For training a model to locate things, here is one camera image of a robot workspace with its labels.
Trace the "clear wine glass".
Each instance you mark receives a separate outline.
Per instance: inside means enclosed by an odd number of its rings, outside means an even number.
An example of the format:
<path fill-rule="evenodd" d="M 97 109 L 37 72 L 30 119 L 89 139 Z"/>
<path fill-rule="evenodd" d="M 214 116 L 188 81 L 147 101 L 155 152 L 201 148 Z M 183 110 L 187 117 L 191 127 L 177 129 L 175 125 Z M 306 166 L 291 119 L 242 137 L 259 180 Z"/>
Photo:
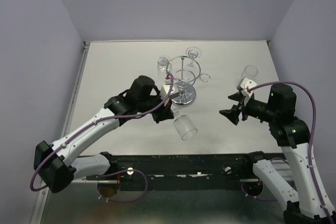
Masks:
<path fill-rule="evenodd" d="M 252 65 L 246 66 L 242 72 L 242 78 L 248 78 L 252 81 L 256 81 L 257 75 L 258 75 L 258 69 Z"/>

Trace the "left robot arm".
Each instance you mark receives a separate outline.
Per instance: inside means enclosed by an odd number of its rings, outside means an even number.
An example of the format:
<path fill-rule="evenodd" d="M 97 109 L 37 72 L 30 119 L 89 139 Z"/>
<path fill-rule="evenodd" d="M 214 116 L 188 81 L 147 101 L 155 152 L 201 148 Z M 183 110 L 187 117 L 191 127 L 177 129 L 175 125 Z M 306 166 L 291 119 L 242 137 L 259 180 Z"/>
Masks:
<path fill-rule="evenodd" d="M 39 191 L 34 181 L 39 176 L 53 193 L 65 189 L 73 180 L 83 177 L 112 179 L 121 171 L 116 159 L 107 152 L 82 157 L 81 154 L 97 140 L 130 120 L 148 114 L 156 123 L 174 118 L 171 111 L 173 76 L 168 74 L 162 89 L 153 79 L 139 76 L 131 88 L 111 97 L 88 122 L 68 135 L 48 144 L 40 142 L 35 148 L 34 173 L 30 189 Z"/>

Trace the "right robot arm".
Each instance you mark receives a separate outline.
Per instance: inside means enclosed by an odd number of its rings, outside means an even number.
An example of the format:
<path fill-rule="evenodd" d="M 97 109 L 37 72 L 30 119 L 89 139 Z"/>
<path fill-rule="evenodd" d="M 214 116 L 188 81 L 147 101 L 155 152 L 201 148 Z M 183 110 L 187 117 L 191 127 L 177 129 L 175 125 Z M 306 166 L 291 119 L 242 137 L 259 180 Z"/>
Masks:
<path fill-rule="evenodd" d="M 249 154 L 241 165 L 242 173 L 249 178 L 257 176 L 266 185 L 283 210 L 285 223 L 335 223 L 335 207 L 330 201 L 313 155 L 313 137 L 316 126 L 316 105 L 312 100 L 312 126 L 295 116 L 297 96 L 294 82 L 269 82 L 267 102 L 254 98 L 253 91 L 261 88 L 256 82 L 244 78 L 238 91 L 230 95 L 237 101 L 220 114 L 233 124 L 253 117 L 267 122 L 269 132 L 281 148 L 290 167 L 295 186 L 292 187 L 274 168 L 263 152 Z"/>

